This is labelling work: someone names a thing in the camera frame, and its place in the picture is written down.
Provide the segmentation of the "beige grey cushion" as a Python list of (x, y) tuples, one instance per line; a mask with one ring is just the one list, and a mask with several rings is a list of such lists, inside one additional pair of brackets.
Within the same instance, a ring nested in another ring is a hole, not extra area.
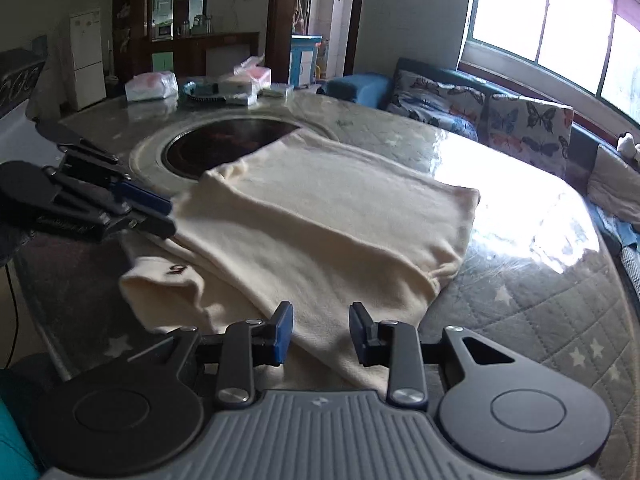
[(587, 184), (587, 197), (636, 230), (640, 221), (639, 173), (603, 146)]

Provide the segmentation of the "cream knit garment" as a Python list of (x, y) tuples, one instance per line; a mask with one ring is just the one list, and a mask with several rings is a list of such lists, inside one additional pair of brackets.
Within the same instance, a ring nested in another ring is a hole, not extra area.
[(258, 368), (262, 389), (384, 391), (363, 367), (348, 308), (419, 324), (458, 274), (480, 194), (386, 157), (296, 130), (207, 171), (172, 201), (168, 240), (128, 233), (119, 281), (151, 332), (223, 332), (294, 307), (284, 363)]

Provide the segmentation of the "white pink plastic bag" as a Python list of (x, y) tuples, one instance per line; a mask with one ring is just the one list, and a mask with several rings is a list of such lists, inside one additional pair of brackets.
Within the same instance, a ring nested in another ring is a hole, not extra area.
[(178, 94), (177, 78), (170, 70), (134, 76), (125, 84), (128, 103), (164, 100)]

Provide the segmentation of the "blue white small cabinet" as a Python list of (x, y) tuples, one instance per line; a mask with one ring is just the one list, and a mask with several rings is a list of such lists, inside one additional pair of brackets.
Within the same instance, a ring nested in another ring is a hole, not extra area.
[(288, 83), (294, 88), (305, 88), (316, 82), (316, 66), (322, 37), (318, 35), (291, 36), (290, 71)]

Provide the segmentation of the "butterfly print cushion right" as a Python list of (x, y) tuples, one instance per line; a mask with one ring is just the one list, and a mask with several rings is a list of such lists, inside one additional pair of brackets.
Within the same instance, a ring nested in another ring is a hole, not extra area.
[(494, 150), (563, 179), (574, 110), (565, 104), (493, 93), (485, 104), (480, 140)]

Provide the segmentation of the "pink tissue pack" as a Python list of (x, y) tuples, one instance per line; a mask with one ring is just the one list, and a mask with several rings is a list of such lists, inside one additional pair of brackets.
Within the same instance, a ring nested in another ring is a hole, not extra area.
[(256, 90), (270, 88), (272, 73), (269, 67), (264, 65), (265, 55), (252, 55), (243, 62), (233, 67), (235, 75), (247, 76), (253, 81)]

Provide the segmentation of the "dark wooden display cabinet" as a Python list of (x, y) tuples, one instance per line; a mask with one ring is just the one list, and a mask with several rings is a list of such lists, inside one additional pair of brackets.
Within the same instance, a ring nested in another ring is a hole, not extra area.
[(175, 69), (174, 43), (190, 34), (206, 0), (112, 0), (114, 75), (133, 76)]

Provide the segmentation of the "butterfly print cushion left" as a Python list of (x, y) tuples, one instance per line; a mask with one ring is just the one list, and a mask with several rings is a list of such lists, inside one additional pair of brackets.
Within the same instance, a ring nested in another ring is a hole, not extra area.
[(484, 93), (471, 87), (398, 70), (386, 110), (477, 141), (485, 101)]

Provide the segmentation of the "white plush toy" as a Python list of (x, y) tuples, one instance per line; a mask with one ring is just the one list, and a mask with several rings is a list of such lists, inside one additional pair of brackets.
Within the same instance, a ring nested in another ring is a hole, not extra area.
[(616, 151), (627, 162), (640, 162), (639, 144), (634, 140), (634, 136), (629, 132), (621, 134), (616, 143)]

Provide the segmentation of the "window with green frame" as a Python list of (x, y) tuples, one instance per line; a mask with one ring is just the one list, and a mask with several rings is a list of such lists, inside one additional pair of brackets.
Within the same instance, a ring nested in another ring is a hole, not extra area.
[(639, 0), (473, 0), (466, 62), (639, 120)]

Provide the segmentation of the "round black induction hob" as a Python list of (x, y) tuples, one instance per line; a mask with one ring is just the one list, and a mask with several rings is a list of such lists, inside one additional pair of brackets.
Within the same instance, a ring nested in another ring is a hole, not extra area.
[(298, 129), (270, 118), (209, 122), (181, 133), (163, 149), (162, 162), (177, 176), (198, 180), (204, 172), (253, 153)]

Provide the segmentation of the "dark wooden door frame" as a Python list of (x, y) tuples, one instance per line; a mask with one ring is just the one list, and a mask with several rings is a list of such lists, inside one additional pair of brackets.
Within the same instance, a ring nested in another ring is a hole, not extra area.
[(355, 73), (363, 0), (268, 0), (264, 62), (272, 80), (288, 83), (291, 36), (322, 37), (316, 79)]

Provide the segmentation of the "teal tray with boxes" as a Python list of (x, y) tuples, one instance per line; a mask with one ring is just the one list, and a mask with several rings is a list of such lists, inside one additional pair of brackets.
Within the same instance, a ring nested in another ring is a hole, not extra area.
[(181, 94), (196, 104), (213, 106), (244, 106), (249, 107), (257, 103), (255, 92), (221, 92), (219, 84), (206, 79), (190, 79), (180, 88)]

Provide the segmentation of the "white refrigerator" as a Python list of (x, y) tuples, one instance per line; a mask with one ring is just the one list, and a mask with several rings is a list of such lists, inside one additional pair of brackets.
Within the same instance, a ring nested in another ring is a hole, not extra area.
[(70, 92), (75, 110), (83, 110), (106, 97), (101, 37), (101, 11), (94, 9), (70, 17)]

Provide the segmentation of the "butterfly print cushion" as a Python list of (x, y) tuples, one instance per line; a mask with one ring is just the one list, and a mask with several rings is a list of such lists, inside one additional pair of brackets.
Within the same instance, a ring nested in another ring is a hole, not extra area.
[(477, 141), (485, 101), (484, 93), (471, 87), (398, 70), (386, 110)]
[(565, 104), (493, 93), (485, 104), (480, 140), (494, 150), (563, 179), (574, 110)]

